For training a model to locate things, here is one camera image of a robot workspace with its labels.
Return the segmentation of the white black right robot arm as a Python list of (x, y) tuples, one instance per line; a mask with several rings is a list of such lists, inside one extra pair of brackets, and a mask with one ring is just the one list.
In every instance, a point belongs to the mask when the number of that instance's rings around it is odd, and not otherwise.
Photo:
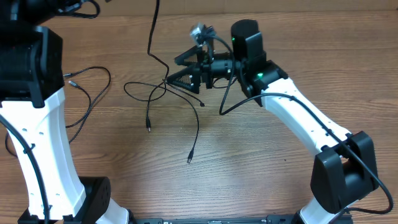
[(267, 58), (257, 21), (235, 22), (223, 54), (214, 51), (213, 27), (197, 24), (190, 35), (195, 46), (176, 57), (182, 70), (168, 77), (170, 84), (198, 93), (201, 84), (211, 88), (216, 78), (237, 80), (248, 101), (276, 115), (313, 155), (313, 199), (294, 215), (294, 223), (333, 223), (379, 187), (373, 140), (336, 124), (302, 95)]

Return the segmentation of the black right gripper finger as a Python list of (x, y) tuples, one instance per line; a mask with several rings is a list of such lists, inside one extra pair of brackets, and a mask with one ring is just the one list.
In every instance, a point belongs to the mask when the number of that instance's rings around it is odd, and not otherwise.
[(167, 83), (181, 87), (192, 93), (200, 92), (200, 73), (195, 67), (186, 67), (183, 70), (167, 77)]
[(177, 65), (190, 66), (191, 64), (202, 62), (205, 58), (205, 51), (202, 47), (193, 46), (186, 52), (174, 58)]

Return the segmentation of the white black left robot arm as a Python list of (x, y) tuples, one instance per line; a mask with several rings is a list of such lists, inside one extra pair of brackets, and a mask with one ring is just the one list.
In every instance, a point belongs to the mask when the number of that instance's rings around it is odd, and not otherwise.
[(77, 174), (65, 124), (63, 40), (44, 26), (79, 17), (81, 1), (1, 2), (1, 124), (16, 150), (29, 205), (19, 223), (134, 223), (107, 177)]

